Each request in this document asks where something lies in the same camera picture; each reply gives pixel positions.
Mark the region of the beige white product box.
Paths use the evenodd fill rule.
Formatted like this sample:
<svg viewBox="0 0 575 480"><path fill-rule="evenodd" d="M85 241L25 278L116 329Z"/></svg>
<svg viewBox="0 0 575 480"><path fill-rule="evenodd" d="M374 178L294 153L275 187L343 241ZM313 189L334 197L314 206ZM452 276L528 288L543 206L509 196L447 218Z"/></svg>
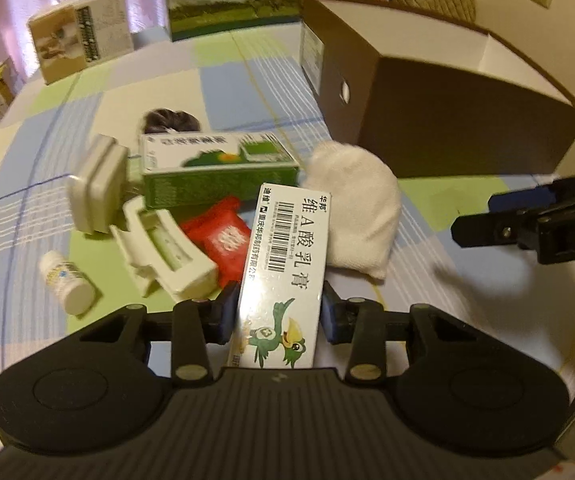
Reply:
<svg viewBox="0 0 575 480"><path fill-rule="evenodd" d="M126 0L64 0L27 22L46 84L134 50Z"/></svg>

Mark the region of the dark purple hair scrunchie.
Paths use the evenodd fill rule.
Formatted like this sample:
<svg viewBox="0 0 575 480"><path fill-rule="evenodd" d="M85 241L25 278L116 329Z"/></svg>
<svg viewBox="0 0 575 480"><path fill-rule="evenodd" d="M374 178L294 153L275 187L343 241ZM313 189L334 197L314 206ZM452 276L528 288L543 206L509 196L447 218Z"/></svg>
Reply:
<svg viewBox="0 0 575 480"><path fill-rule="evenodd" d="M142 130L144 133L200 132L201 124L198 118L183 110L157 108L144 116Z"/></svg>

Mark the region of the white cloth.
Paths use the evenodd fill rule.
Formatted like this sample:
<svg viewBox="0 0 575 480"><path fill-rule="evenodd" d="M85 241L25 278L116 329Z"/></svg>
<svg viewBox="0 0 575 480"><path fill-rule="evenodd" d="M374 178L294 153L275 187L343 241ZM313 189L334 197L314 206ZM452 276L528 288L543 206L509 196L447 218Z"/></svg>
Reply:
<svg viewBox="0 0 575 480"><path fill-rule="evenodd" d="M327 264L383 281L402 210L391 168L360 146L324 141L310 156L304 185L331 196Z"/></svg>

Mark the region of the brown cardboard shoe box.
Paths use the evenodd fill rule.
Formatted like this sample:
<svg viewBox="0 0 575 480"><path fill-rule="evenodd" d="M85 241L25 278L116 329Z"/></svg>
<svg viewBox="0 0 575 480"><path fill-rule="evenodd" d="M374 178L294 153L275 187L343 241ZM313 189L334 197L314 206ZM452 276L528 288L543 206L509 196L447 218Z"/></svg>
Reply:
<svg viewBox="0 0 575 480"><path fill-rule="evenodd" d="M401 178L551 174L575 96L494 32L377 0L301 0L301 70L332 138Z"/></svg>

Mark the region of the white plastic hair claw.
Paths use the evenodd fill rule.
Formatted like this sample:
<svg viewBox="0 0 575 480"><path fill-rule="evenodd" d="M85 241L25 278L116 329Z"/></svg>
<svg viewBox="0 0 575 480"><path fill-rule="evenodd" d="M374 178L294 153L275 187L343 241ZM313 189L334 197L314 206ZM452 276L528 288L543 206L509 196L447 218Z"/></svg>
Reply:
<svg viewBox="0 0 575 480"><path fill-rule="evenodd" d="M124 203L126 228L110 226L131 280L142 297L153 286L174 301L202 299L218 288L218 266L182 232L167 209L146 209L137 196Z"/></svg>

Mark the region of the small white pill bottle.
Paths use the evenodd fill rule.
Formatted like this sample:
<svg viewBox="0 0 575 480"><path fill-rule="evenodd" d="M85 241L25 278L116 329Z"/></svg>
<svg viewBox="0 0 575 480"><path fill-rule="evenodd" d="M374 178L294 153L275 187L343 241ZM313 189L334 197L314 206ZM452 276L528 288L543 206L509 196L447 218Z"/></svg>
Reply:
<svg viewBox="0 0 575 480"><path fill-rule="evenodd" d="M39 271L48 289L68 315L83 315L96 300L96 289L70 260L50 250L39 261Z"/></svg>

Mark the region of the checkered bed sheet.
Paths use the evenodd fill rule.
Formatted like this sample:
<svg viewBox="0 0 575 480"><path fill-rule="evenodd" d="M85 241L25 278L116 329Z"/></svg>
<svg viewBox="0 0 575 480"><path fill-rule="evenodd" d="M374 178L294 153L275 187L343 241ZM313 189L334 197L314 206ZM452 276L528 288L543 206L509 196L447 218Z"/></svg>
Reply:
<svg viewBox="0 0 575 480"><path fill-rule="evenodd" d="M169 41L143 32L124 58L56 84L30 77L0 124L0 370L74 330L38 271L51 249L72 258L101 292L103 314L137 298L116 244L75 231L66 178L92 138L138 148L139 122L156 107L179 108L206 130L270 130L301 159L329 133L298 64L296 25ZM402 182L401 220L386 280L332 274L403 310L435 304L490 330L575 382L575 262L541 266L512 247L459 248L449 228L485 210L493 194L529 188L534 177Z"/></svg>

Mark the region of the green white medicine box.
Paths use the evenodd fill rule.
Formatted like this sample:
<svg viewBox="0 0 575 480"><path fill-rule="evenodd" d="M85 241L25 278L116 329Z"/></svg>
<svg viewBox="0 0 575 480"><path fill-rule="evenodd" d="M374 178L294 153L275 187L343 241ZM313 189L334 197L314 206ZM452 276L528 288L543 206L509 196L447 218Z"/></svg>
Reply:
<svg viewBox="0 0 575 480"><path fill-rule="evenodd" d="M301 165L272 132L143 134L140 169L149 209L254 200L264 183L295 185Z"/></svg>

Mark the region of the white power adapter plug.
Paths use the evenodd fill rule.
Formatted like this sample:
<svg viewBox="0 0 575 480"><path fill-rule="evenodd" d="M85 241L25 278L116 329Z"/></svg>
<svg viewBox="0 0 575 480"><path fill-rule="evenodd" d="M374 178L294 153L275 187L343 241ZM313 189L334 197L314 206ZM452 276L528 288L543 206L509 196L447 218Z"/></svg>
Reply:
<svg viewBox="0 0 575 480"><path fill-rule="evenodd" d="M67 198L77 231L110 232L127 181L128 148L112 136L98 134L74 174L68 177Z"/></svg>

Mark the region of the red snack packet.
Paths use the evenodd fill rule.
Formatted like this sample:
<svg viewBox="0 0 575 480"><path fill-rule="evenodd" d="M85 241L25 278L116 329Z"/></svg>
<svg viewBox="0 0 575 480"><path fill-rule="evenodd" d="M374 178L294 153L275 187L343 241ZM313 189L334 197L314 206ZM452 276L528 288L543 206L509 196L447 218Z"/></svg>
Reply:
<svg viewBox="0 0 575 480"><path fill-rule="evenodd" d="M242 280L251 229L239 217L241 201L228 196L198 216L184 221L180 229L218 268L218 283L226 287Z"/></svg>

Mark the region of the white ointment box green bird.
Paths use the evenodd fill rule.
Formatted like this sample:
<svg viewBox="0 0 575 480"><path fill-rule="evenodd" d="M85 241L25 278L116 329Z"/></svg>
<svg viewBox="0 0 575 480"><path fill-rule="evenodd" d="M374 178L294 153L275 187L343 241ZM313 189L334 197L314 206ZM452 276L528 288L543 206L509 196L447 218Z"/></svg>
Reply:
<svg viewBox="0 0 575 480"><path fill-rule="evenodd" d="M312 366L331 203L328 192L270 183L260 188L230 341L231 366Z"/></svg>

